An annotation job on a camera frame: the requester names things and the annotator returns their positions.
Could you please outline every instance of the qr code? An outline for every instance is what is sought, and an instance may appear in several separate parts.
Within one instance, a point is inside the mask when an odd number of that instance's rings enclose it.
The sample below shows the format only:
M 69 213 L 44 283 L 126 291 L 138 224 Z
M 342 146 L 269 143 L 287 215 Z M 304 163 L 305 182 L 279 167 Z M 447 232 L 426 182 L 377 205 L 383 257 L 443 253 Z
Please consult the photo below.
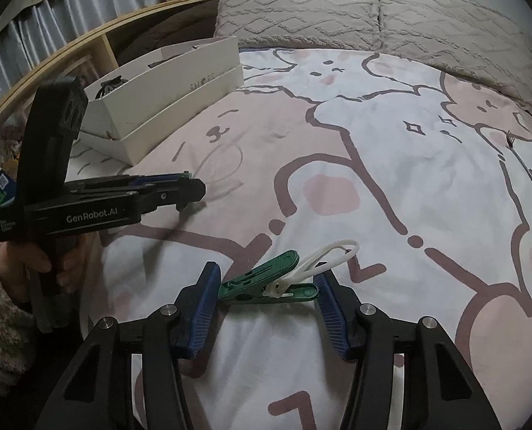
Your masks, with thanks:
M 0 189 L 5 189 L 5 186 L 9 184 L 9 179 L 4 174 L 0 176 Z

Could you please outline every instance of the gray satin curtain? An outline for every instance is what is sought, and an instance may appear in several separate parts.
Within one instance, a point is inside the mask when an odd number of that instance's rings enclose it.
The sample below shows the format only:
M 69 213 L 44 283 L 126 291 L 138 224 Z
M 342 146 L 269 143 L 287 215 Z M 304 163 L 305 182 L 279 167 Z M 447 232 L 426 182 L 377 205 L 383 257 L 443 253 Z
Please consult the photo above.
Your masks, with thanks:
M 0 33 L 0 97 L 63 45 L 93 28 L 164 0 L 43 0 Z

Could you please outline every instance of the green clothespin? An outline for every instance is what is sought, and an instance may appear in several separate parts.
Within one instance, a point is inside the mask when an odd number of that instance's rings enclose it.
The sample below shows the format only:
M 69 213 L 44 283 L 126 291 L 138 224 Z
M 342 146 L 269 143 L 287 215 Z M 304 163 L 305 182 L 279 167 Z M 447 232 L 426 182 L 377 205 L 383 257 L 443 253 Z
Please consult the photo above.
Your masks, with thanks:
M 318 295 L 318 288 L 313 283 L 291 284 L 282 297 L 263 295 L 268 284 L 294 270 L 298 262 L 298 253 L 288 250 L 255 269 L 222 283 L 218 300 L 226 304 L 278 304 L 314 300 Z

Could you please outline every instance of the screw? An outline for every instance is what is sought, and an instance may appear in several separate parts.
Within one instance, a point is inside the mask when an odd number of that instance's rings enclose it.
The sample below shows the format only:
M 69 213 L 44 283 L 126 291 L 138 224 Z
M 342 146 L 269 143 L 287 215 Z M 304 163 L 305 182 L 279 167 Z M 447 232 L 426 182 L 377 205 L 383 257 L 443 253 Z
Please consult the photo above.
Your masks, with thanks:
M 99 320 L 99 328 L 102 328 L 103 330 L 108 330 L 110 327 L 113 326 L 115 323 L 115 319 L 112 317 L 103 317 Z
M 178 309 L 174 304 L 166 304 L 159 309 L 159 312 L 165 316 L 171 316 L 176 313 Z
M 359 311 L 363 315 L 373 315 L 377 312 L 377 309 L 372 304 L 362 304 L 361 306 L 359 306 Z
M 423 317 L 421 321 L 426 328 L 437 328 L 438 323 L 433 317 Z

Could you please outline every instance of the cartoon print bedding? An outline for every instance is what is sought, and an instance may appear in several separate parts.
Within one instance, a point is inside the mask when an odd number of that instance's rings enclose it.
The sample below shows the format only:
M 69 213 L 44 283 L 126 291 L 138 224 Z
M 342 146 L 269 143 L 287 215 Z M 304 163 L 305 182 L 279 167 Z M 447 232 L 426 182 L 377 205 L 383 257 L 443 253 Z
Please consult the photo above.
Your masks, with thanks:
M 532 136 L 518 107 L 435 68 L 375 53 L 241 54 L 245 86 L 126 169 L 73 148 L 69 178 L 185 169 L 202 205 L 161 207 L 101 235 L 82 296 L 86 333 L 105 315 L 145 317 L 208 260 L 224 279 L 338 239 L 361 248 L 334 270 L 390 317 L 436 317 L 505 430 L 532 412 Z M 222 307 L 211 354 L 184 364 L 195 428 L 335 429 L 354 365 L 314 303 Z M 137 418 L 145 423 L 140 356 Z M 390 428 L 401 419 L 396 358 Z

